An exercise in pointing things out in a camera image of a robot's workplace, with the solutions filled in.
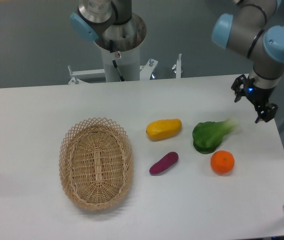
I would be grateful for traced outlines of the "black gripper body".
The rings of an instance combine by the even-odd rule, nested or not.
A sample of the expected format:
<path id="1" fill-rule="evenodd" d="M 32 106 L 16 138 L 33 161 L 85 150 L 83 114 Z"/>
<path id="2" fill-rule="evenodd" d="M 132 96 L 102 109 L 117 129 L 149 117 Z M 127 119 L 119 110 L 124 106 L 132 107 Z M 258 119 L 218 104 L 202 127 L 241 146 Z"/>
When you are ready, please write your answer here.
<path id="1" fill-rule="evenodd" d="M 274 88 L 260 88 L 254 83 L 256 80 L 254 78 L 248 78 L 244 83 L 244 92 L 246 98 L 255 106 L 263 106 L 269 101 Z"/>

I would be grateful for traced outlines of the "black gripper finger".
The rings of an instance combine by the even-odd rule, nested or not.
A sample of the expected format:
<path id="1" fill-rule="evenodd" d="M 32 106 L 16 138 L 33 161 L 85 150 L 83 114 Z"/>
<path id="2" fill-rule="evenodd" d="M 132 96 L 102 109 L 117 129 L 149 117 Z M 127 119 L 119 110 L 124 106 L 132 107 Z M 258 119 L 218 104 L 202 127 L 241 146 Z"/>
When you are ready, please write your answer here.
<path id="1" fill-rule="evenodd" d="M 275 117 L 278 110 L 278 106 L 270 102 L 257 102 L 254 103 L 254 107 L 258 114 L 255 120 L 256 124 L 261 121 L 268 123 Z"/>
<path id="2" fill-rule="evenodd" d="M 234 95 L 235 95 L 235 99 L 234 99 L 235 103 L 241 100 L 242 97 L 245 97 L 247 100 L 249 100 L 247 96 L 249 80 L 250 80 L 249 77 L 246 77 L 244 74 L 235 78 L 231 86 L 231 89 L 234 91 Z"/>

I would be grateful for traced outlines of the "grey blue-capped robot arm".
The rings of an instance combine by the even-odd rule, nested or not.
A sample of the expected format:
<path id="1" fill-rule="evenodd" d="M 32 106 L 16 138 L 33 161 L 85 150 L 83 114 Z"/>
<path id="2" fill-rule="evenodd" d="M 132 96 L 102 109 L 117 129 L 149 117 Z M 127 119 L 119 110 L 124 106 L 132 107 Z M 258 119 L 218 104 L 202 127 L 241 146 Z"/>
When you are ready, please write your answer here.
<path id="1" fill-rule="evenodd" d="M 235 99 L 246 97 L 255 107 L 257 121 L 269 122 L 278 106 L 269 97 L 284 74 L 284 26 L 264 30 L 276 13 L 279 0 L 238 0 L 237 15 L 223 14 L 217 20 L 212 41 L 253 61 L 248 76 L 232 84 Z M 132 12 L 129 0 L 81 0 L 70 15 L 74 30 L 94 42 L 102 53 L 108 82 L 148 80 L 153 63 L 140 67 L 139 48 L 146 37 L 146 25 Z"/>

